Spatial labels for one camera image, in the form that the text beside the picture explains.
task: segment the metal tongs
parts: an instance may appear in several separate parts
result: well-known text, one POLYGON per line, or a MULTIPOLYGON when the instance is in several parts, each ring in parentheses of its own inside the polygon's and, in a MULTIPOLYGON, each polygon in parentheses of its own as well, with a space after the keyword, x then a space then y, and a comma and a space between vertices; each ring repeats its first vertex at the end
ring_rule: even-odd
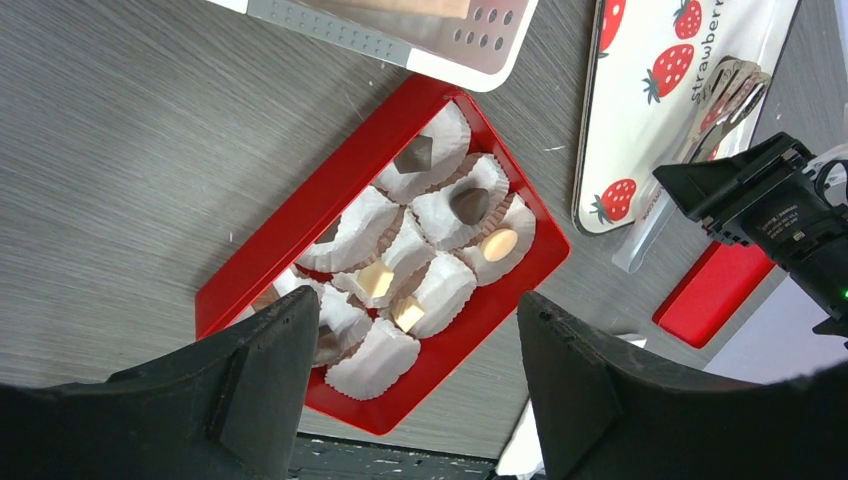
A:
MULTIPOLYGON (((724 57, 698 95, 698 106, 694 116, 690 116, 692 123, 683 144, 671 161, 660 158, 651 170, 668 163, 707 161, 727 134, 756 108, 770 84, 771 75, 762 72, 756 63, 724 57)), ((646 199, 643 213, 636 217, 624 243, 612 257, 612 262, 628 273, 642 265, 645 253, 676 208, 653 176, 645 186, 643 191, 649 194, 641 196, 646 199)))

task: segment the black camera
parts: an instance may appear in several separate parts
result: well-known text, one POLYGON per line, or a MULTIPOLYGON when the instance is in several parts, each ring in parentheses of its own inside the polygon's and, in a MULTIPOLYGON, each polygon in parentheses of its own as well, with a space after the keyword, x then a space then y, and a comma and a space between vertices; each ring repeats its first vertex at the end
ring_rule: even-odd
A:
POLYGON ((833 320, 848 322, 848 206, 824 197, 830 169, 848 162, 828 162, 814 181, 814 158, 779 133, 736 156, 666 165, 654 176, 711 238, 758 245, 833 320))

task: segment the square white chocolate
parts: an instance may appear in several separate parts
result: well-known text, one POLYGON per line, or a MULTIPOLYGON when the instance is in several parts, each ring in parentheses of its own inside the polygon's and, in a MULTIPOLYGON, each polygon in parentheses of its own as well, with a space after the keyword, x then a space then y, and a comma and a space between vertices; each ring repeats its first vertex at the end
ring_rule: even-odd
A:
POLYGON ((424 307, 415 297, 406 297, 392 309, 392 317, 398 328, 408 333, 424 317, 424 307))
POLYGON ((395 272, 380 260, 363 268, 356 278, 357 283, 371 298, 380 298, 389 291, 395 272))

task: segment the red tray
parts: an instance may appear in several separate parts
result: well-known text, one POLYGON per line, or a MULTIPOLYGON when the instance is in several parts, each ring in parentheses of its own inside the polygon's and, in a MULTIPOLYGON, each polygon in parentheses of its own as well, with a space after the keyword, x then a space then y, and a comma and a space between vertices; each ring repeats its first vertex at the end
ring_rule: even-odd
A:
POLYGON ((447 330, 421 341, 418 361, 384 395, 364 402, 350 399, 324 383, 324 369, 312 371, 306 393, 306 406, 375 435, 390 432, 409 415, 570 251, 512 154, 458 87, 420 75, 404 82, 200 289, 197 338, 232 323, 450 101, 471 125, 469 153, 494 153, 509 177, 510 192, 536 215, 535 241, 513 271, 474 291, 447 330))

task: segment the cable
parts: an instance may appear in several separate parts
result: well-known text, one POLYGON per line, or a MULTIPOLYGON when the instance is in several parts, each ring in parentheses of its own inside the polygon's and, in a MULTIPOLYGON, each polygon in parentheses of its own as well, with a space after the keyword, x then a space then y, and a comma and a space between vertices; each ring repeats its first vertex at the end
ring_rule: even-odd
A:
MULTIPOLYGON (((831 160, 825 163, 822 168, 819 170, 818 175, 816 176, 815 181, 815 190, 816 194, 827 203, 830 203, 829 200, 825 197, 825 191, 832 187, 832 185, 827 183, 828 177, 830 177, 830 171, 834 169, 836 166, 841 166, 845 169, 845 173, 848 174, 848 160, 831 160)), ((845 189, 845 202, 848 203, 848 187, 845 189)))

